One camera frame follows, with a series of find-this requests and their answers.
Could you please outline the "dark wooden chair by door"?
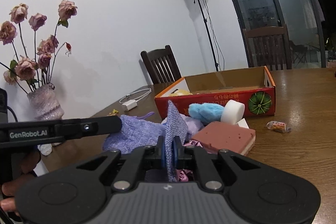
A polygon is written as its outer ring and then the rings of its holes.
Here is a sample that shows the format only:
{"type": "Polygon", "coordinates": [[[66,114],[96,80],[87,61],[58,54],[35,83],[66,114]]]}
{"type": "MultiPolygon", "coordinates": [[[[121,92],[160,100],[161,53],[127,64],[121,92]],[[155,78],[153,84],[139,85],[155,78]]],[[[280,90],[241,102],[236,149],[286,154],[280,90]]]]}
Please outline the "dark wooden chair by door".
{"type": "Polygon", "coordinates": [[[271,71],[292,69],[289,36],[284,26],[243,29],[249,67],[268,67],[271,71]]]}

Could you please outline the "yellow white hamster plush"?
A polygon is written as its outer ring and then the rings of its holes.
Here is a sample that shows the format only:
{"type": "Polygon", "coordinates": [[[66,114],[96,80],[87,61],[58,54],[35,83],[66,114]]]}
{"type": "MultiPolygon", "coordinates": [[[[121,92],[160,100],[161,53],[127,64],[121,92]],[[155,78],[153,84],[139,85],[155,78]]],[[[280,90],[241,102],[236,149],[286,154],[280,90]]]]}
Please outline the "yellow white hamster plush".
{"type": "Polygon", "coordinates": [[[189,95],[192,95],[192,93],[187,90],[176,89],[172,93],[169,94],[169,97],[189,96],[189,95]]]}

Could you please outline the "blue fluffy monster plush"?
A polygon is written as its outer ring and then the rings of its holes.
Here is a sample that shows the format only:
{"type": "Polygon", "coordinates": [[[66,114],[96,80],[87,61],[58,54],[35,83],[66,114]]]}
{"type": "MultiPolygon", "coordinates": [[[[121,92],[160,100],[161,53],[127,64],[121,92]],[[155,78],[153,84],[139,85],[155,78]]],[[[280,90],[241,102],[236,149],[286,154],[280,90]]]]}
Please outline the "blue fluffy monster plush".
{"type": "Polygon", "coordinates": [[[221,120],[224,106],[216,103],[192,103],[189,106],[189,116],[209,124],[221,120]]]}

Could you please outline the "red orange cardboard box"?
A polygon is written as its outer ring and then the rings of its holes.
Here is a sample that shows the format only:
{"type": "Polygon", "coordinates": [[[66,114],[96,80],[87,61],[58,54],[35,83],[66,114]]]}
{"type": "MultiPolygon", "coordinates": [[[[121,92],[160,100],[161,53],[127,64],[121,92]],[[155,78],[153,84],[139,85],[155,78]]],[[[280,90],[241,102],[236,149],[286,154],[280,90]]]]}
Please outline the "red orange cardboard box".
{"type": "Polygon", "coordinates": [[[270,116],[276,111],[276,85],[267,67],[255,67],[186,76],[155,96],[161,118],[167,116],[168,101],[180,113],[188,115],[192,103],[216,103],[225,106],[229,100],[245,105],[244,117],[270,116]],[[169,97],[176,89],[189,96],[169,97]]]}

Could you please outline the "yellow pink small candies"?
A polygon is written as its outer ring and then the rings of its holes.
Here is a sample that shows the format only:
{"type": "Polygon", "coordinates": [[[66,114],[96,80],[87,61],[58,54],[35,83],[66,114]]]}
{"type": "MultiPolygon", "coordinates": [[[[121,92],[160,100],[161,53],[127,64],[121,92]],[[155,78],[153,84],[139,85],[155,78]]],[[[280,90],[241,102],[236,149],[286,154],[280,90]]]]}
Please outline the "yellow pink small candies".
{"type": "Polygon", "coordinates": [[[118,110],[113,109],[111,112],[108,113],[108,116],[115,116],[115,115],[117,115],[118,113],[119,113],[118,110]]]}

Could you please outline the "light purple plush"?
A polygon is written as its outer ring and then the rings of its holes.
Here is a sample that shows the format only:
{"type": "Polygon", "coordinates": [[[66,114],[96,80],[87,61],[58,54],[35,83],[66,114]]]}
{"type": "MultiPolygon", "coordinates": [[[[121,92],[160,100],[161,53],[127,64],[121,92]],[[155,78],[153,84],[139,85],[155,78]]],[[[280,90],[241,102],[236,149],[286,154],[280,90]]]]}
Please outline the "light purple plush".
{"type": "Polygon", "coordinates": [[[204,125],[198,119],[179,113],[170,113],[159,125],[157,131],[160,135],[179,136],[181,142],[185,143],[202,128],[204,128],[204,125]]]}

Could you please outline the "vase with dried pink roses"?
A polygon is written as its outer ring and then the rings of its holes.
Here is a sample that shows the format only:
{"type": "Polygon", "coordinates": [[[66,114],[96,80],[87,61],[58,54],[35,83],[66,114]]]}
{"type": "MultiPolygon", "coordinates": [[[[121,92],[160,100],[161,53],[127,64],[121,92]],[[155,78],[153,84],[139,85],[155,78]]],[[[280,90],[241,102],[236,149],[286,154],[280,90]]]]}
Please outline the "vase with dried pink roses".
{"type": "Polygon", "coordinates": [[[55,94],[52,75],[60,51],[65,50],[65,54],[70,56],[72,46],[68,42],[60,44],[56,34],[58,27],[67,28],[69,20],[76,15],[75,3],[62,0],[58,6],[58,21],[54,33],[40,43],[37,42],[37,32],[45,25],[47,16],[41,13],[29,16],[27,4],[14,6],[9,13],[10,20],[1,24],[1,43],[4,46],[11,45],[14,50],[10,64],[1,63],[6,69],[3,78],[7,84],[17,85],[20,89],[23,88],[21,82],[27,84],[28,90],[25,93],[37,121],[61,119],[64,115],[55,94]],[[34,32],[34,53],[31,57],[22,34],[22,23],[25,20],[34,32]]]}

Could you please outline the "purple woven cloth pouch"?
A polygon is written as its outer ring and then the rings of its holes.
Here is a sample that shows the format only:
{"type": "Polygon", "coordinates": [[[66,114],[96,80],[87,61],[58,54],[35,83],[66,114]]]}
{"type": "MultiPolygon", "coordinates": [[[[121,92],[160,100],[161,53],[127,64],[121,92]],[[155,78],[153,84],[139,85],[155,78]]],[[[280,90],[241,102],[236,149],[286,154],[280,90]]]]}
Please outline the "purple woven cloth pouch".
{"type": "Polygon", "coordinates": [[[102,145],[104,151],[119,149],[122,153],[131,153],[135,148],[145,145],[155,145],[160,136],[164,137],[165,158],[168,180],[177,181],[177,173],[173,167],[171,146],[174,137],[178,136],[183,143],[188,133],[187,123],[175,105],[169,101],[166,123],[154,123],[133,116],[121,115],[122,128],[115,134],[110,134],[102,145]]]}

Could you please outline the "small candy wrapper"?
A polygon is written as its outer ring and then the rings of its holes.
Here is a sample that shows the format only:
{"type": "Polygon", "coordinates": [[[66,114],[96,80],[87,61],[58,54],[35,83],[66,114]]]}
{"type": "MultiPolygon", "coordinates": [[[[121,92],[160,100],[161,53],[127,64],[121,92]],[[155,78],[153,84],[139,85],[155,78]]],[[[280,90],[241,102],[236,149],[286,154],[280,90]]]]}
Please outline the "small candy wrapper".
{"type": "Polygon", "coordinates": [[[286,123],[277,121],[269,121],[266,124],[266,128],[280,133],[288,133],[291,131],[291,128],[289,128],[286,123]]]}

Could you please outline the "dark wooden chair by wall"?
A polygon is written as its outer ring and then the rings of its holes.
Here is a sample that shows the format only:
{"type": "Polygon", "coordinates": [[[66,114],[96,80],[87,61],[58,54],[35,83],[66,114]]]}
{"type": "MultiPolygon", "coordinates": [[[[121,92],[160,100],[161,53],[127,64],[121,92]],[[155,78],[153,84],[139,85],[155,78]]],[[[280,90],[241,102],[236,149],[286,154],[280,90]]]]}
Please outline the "dark wooden chair by wall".
{"type": "Polygon", "coordinates": [[[142,51],[141,58],[153,84],[173,83],[182,78],[170,45],[142,51]]]}

